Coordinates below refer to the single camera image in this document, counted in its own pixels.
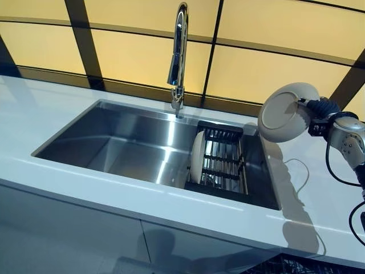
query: kitchen sink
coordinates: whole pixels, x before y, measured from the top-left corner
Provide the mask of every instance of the kitchen sink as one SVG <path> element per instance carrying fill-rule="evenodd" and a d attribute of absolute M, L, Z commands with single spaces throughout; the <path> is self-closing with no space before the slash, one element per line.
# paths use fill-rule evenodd
<path fill-rule="evenodd" d="M 190 181 L 190 155 L 199 122 L 192 116 L 175 118 L 174 114 L 99 100 L 32 156 L 279 209 L 259 136 L 242 136 L 251 144 L 244 146 L 245 193 Z"/>

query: white cabinet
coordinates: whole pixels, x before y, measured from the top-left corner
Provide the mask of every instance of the white cabinet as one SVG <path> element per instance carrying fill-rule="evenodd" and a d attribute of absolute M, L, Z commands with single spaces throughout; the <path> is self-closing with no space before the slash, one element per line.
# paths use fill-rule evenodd
<path fill-rule="evenodd" d="M 0 273 L 113 273 L 124 258 L 149 262 L 140 220 L 0 186 Z"/>
<path fill-rule="evenodd" d="M 151 262 L 182 273 L 241 273 L 278 254 L 143 221 Z"/>

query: dish rack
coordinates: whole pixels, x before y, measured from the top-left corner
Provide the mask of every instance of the dish rack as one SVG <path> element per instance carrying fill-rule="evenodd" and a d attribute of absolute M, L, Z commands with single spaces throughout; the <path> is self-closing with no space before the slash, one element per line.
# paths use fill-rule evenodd
<path fill-rule="evenodd" d="M 197 133 L 201 131 L 205 131 L 205 148 L 199 185 L 248 195 L 243 129 L 199 121 Z M 190 173 L 188 183 L 194 183 Z"/>

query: white plate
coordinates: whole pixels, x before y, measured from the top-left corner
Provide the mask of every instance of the white plate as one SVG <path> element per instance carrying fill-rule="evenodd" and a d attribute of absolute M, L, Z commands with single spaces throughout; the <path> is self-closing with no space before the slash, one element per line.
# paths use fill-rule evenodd
<path fill-rule="evenodd" d="M 317 89 L 308 83 L 292 83 L 279 88 L 263 104 L 258 130 L 266 140 L 285 142 L 299 136 L 310 124 L 313 113 L 297 104 L 297 98 L 319 100 Z"/>
<path fill-rule="evenodd" d="M 192 160 L 190 163 L 191 180 L 200 184 L 201 171 L 203 169 L 205 148 L 205 131 L 200 131 L 194 140 L 192 149 Z"/>

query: faucet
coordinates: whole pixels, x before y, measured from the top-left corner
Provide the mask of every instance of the faucet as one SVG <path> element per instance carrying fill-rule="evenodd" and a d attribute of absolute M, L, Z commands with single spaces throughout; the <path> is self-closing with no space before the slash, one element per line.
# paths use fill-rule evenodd
<path fill-rule="evenodd" d="M 175 88 L 171 89 L 171 107 L 176 110 L 175 116 L 179 117 L 179 110 L 184 101 L 184 72 L 186 44 L 188 42 L 188 4 L 182 2 L 177 9 L 175 34 L 173 38 L 173 54 L 167 83 Z"/>

